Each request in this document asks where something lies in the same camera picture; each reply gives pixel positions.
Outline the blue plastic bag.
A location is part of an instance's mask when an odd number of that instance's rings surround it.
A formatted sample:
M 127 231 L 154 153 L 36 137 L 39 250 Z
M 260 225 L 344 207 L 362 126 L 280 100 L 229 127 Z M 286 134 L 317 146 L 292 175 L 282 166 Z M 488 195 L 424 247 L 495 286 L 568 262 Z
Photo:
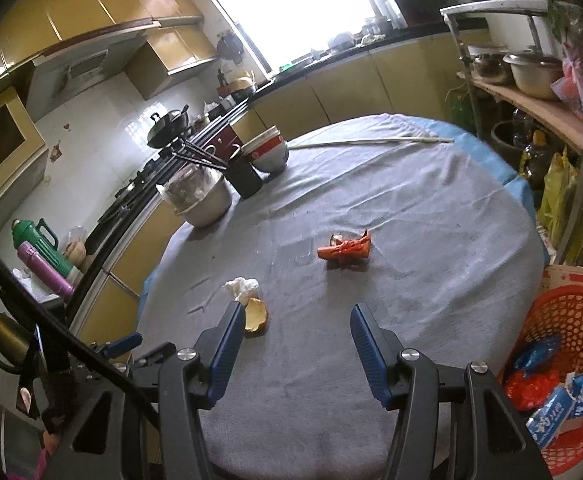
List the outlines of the blue plastic bag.
M 531 341 L 516 356 L 512 370 L 514 372 L 533 372 L 539 366 L 553 359 L 559 348 L 561 348 L 561 334 L 552 334 Z

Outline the small steel pot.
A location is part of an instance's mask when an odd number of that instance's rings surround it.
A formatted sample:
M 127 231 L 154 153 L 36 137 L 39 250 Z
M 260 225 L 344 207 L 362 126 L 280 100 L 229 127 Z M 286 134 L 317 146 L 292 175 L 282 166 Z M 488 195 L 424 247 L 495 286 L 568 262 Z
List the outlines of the small steel pot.
M 487 84 L 509 86 L 513 83 L 513 73 L 502 53 L 478 54 L 473 58 L 473 65 L 478 77 Z

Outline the metal kitchen shelf rack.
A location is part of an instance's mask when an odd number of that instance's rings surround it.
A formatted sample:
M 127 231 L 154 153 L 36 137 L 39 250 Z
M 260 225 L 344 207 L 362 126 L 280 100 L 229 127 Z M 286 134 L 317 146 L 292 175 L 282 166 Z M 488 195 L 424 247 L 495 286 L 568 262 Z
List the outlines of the metal kitchen shelf rack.
M 559 263 L 579 263 L 583 258 L 583 9 L 576 3 L 561 0 L 482 0 L 457 4 L 442 8 L 440 14 L 454 38 L 461 62 L 470 98 L 471 110 L 474 114 L 477 136 L 483 136 L 482 121 L 479 114 L 476 89 L 493 90 L 495 95 L 515 104 L 532 116 L 568 144 L 572 151 L 580 154 L 578 177 L 573 192 L 573 200 L 568 211 L 567 223 L 561 233 L 557 246 L 556 261 Z M 561 36 L 571 38 L 572 47 L 579 55 L 580 65 L 573 70 L 581 80 L 582 90 L 578 100 L 582 114 L 575 114 L 567 104 L 551 89 L 532 93 L 520 86 L 508 87 L 489 84 L 473 77 L 471 63 L 473 59 L 468 54 L 467 45 L 459 39 L 457 19 L 466 14 L 511 14 L 521 15 L 528 21 L 534 48 L 530 51 L 537 58 L 544 58 L 536 18 L 557 18 L 558 30 Z

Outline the red plastic basket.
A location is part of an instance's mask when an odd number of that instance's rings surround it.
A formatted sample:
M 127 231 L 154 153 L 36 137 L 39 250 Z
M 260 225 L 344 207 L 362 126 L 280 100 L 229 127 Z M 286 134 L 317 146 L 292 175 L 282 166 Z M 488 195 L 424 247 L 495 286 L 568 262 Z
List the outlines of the red plastic basket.
M 561 348 L 553 359 L 530 373 L 512 370 L 516 356 L 529 342 L 552 334 L 561 334 Z M 508 399 L 523 416 L 525 426 L 528 418 L 572 372 L 583 372 L 583 299 L 541 306 L 533 303 L 516 347 L 499 376 Z M 569 471 L 583 460 L 583 425 L 561 434 L 541 453 L 554 477 Z

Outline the brass kettle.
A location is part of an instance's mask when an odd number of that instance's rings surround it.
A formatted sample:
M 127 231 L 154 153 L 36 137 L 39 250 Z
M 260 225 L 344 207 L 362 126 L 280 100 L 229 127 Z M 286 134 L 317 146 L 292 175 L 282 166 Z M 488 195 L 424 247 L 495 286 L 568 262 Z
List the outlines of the brass kettle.
M 0 312 L 0 370 L 19 375 L 33 340 L 25 327 Z

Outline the orange peel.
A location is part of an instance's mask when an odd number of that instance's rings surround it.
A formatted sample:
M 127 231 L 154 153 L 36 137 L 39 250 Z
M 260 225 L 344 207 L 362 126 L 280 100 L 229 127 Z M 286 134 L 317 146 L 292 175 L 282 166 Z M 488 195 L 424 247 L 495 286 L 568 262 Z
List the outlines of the orange peel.
M 267 327 L 269 311 L 264 300 L 250 298 L 245 307 L 245 333 L 247 336 L 257 336 Z

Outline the range hood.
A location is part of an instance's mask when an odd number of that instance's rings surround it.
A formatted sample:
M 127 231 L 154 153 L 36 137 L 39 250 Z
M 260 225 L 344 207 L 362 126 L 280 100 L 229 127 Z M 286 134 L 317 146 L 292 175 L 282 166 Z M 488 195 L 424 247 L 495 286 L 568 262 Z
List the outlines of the range hood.
M 40 53 L 32 61 L 26 110 L 34 122 L 121 72 L 160 22 L 147 18 L 87 32 Z

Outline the black chopstick holder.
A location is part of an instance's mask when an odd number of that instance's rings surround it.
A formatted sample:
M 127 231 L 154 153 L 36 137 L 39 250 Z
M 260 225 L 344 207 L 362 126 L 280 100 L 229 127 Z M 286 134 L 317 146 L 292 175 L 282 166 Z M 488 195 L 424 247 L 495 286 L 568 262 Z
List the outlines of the black chopstick holder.
M 238 145 L 233 146 L 228 159 L 220 158 L 188 141 L 183 142 L 181 151 L 173 151 L 172 154 L 183 162 L 220 171 L 243 200 L 254 196 L 262 188 L 262 179 Z

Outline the stacked red white bowls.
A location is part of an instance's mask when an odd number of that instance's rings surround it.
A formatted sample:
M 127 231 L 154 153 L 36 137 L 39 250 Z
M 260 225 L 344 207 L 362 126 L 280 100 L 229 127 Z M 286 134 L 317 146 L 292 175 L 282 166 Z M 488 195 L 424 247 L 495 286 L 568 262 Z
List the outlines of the stacked red white bowls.
M 267 128 L 241 147 L 243 155 L 258 171 L 279 174 L 287 165 L 288 145 L 278 127 Z

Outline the white tissue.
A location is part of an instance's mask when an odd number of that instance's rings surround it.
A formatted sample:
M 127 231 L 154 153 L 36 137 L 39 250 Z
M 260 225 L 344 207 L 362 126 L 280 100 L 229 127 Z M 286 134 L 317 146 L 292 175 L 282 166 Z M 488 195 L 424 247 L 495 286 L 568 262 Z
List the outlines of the white tissue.
M 242 278 L 237 276 L 223 285 L 234 301 L 247 306 L 250 299 L 260 298 L 260 284 L 256 278 Z

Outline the black wok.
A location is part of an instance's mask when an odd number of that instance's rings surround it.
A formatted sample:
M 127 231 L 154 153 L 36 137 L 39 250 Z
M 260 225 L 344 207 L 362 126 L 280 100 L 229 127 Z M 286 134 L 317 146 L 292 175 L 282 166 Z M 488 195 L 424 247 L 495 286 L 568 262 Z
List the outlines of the black wok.
M 153 113 L 150 115 L 154 124 L 147 133 L 147 145 L 150 148 L 165 148 L 175 138 L 185 133 L 190 125 L 188 110 L 185 104 L 182 110 L 169 110 L 165 115 Z

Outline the pink plastic bag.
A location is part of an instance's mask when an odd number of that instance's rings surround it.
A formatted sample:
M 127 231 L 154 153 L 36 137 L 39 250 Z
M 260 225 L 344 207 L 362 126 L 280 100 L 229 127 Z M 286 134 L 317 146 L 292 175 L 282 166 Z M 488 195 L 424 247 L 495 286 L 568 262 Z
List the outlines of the pink plastic bag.
M 563 59 L 563 76 L 551 84 L 555 96 L 583 120 L 583 76 L 579 58 Z

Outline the orange wrapper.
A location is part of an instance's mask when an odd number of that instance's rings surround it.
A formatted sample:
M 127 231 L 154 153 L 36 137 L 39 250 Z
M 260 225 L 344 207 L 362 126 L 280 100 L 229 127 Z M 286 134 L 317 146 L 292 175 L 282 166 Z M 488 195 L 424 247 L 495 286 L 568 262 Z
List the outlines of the orange wrapper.
M 369 231 L 365 231 L 358 238 L 345 238 L 334 233 L 326 246 L 316 249 L 316 255 L 326 261 L 347 263 L 369 258 L 371 247 L 372 238 Z

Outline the blue white milk carton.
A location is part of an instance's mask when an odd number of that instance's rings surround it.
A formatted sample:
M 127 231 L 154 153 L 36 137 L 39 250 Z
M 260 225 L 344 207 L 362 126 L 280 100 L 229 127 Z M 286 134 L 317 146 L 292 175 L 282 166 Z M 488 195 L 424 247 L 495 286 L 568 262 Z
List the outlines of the blue white milk carton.
M 561 434 L 583 425 L 583 372 L 569 373 L 545 403 L 527 420 L 526 427 L 540 450 L 552 444 Z

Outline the green thermos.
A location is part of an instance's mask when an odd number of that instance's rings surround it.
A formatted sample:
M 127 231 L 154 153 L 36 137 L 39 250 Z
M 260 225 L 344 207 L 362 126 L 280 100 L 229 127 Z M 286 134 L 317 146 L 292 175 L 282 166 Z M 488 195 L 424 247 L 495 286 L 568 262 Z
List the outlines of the green thermos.
M 58 250 L 58 238 L 43 219 L 38 222 L 15 219 L 11 231 L 16 250 L 28 243 L 66 281 L 71 284 L 80 281 L 81 272 Z

